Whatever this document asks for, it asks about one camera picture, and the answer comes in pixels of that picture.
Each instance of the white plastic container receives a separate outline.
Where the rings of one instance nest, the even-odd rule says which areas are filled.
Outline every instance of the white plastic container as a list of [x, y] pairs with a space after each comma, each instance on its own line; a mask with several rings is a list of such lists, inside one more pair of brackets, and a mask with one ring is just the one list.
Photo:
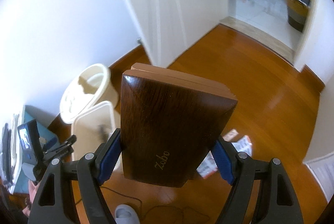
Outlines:
[[79, 160], [86, 153], [95, 152], [101, 143], [109, 139], [110, 133], [120, 127], [120, 121], [117, 121], [119, 114], [116, 113], [111, 102], [103, 101], [77, 116], [71, 126], [71, 134], [76, 135], [73, 161]]
[[66, 88], [60, 102], [61, 119], [68, 124], [102, 101], [110, 101], [113, 108], [118, 103], [118, 93], [110, 80], [110, 70], [94, 64], [82, 71]]

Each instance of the wooden floor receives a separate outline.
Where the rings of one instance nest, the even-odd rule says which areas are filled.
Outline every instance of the wooden floor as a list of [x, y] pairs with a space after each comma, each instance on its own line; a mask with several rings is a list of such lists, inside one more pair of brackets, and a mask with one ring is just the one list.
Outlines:
[[[134, 62], [149, 60], [138, 52], [134, 59], [122, 61], [113, 72], [118, 91], [121, 73]], [[316, 121], [318, 90], [269, 49], [223, 25], [214, 28], [169, 68], [228, 86], [238, 105], [223, 133], [235, 128], [239, 137], [248, 135], [255, 159], [269, 161], [277, 157], [282, 161], [300, 201], [304, 222], [313, 224], [326, 200], [302, 160]], [[66, 127], [53, 130], [60, 135], [68, 132]], [[79, 200], [77, 184], [73, 185]], [[174, 189], [130, 181], [119, 171], [104, 186], [118, 192], [102, 189], [112, 213], [117, 205], [127, 203], [137, 210], [144, 224], [215, 223], [230, 190], [218, 173]], [[254, 184], [246, 224], [250, 223], [257, 191], [258, 182]], [[77, 208], [81, 223], [88, 223], [82, 202]]]

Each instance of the slipper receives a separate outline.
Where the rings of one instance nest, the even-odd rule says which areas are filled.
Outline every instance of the slipper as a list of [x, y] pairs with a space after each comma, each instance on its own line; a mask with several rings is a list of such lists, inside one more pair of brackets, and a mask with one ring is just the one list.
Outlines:
[[121, 204], [115, 209], [117, 224], [140, 224], [136, 211], [129, 205]]

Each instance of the wire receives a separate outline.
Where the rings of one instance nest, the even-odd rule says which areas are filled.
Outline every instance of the wire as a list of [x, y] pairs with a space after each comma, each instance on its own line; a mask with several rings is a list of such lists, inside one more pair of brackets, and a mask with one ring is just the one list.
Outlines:
[[[190, 208], [191, 210], [195, 211], [196, 213], [199, 213], [200, 215], [203, 215], [204, 217], [207, 217], [208, 220], [207, 220], [206, 222], [204, 222], [204, 223], [207, 223], [207, 222], [210, 220], [210, 217], [209, 217], [208, 215], [204, 215], [204, 214], [198, 212], [197, 210], [195, 210], [195, 209], [193, 209], [193, 208], [191, 208], [191, 207], [185, 207], [185, 208], [181, 209], [181, 208], [179, 208], [179, 207], [172, 206], [172, 205], [157, 205], [157, 206], [152, 207], [152, 208], [149, 209], [144, 215], [142, 215], [143, 202], [142, 202], [140, 199], [138, 199], [138, 198], [134, 198], [134, 197], [131, 197], [131, 196], [124, 195], [124, 194], [119, 193], [119, 192], [117, 192], [117, 191], [115, 191], [115, 190], [113, 190], [113, 189], [111, 189], [111, 188], [109, 188], [109, 187], [101, 186], [100, 188], [107, 189], [107, 190], [109, 190], [109, 191], [111, 191], [111, 192], [114, 192], [115, 194], [118, 194], [118, 195], [120, 195], [120, 196], [122, 196], [122, 197], [130, 198], [130, 199], [139, 201], [139, 202], [140, 202], [140, 207], [139, 207], [140, 221], [144, 221], [145, 218], [146, 218], [146, 216], [147, 216], [147, 214], [148, 214], [149, 212], [151, 212], [153, 209], [155, 209], [155, 208], [162, 208], [162, 207], [165, 207], [165, 208], [175, 208], [176, 210], [179, 210], [179, 211], [181, 212], [181, 214], [182, 214], [182, 222], [181, 222], [182, 224], [184, 224], [184, 212], [183, 212], [183, 210], [186, 209], [186, 208]], [[82, 198], [79, 199], [79, 200], [76, 202], [76, 205], [78, 205], [81, 201], [82, 201]]]

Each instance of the dark wood grain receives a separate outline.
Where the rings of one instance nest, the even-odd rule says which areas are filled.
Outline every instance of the dark wood grain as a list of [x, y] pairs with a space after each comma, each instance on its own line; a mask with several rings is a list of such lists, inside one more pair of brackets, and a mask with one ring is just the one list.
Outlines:
[[237, 99], [223, 84], [143, 66], [122, 78], [124, 176], [181, 187], [225, 128]]

